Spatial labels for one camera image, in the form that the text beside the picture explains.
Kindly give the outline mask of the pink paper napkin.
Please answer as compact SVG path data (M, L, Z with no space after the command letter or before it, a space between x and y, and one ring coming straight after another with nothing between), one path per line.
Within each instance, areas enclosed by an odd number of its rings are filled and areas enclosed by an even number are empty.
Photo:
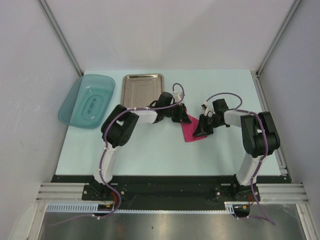
M191 123L182 123L181 128L182 128L182 133L183 133L183 138L186 143L191 143L195 141L199 141L202 139L205 139L207 136L197 136L194 137L193 133L196 131L199 120L191 115L187 115L188 118L191 120Z

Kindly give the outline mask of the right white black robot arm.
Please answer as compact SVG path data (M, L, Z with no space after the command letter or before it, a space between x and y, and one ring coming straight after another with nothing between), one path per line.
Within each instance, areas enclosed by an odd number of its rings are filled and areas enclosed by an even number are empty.
M245 155L227 193L236 201L253 198L257 195L256 181L263 163L281 145L273 117L268 111L255 113L230 109L223 98L213 101L212 105L213 109L205 103L202 105L205 113L199 116L193 136L212 135L214 129L222 126L241 129Z

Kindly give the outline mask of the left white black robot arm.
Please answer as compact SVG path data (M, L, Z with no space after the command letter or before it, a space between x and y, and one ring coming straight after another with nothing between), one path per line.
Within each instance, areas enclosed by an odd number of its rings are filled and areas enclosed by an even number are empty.
M162 92L157 100L142 108L127 108L118 104L101 127L104 147L98 169L89 183L93 194L100 200L110 196L107 185L113 178L113 168L119 149L128 143L135 127L139 124L157 124L164 118L174 123L190 124L187 108L183 103L184 91Z

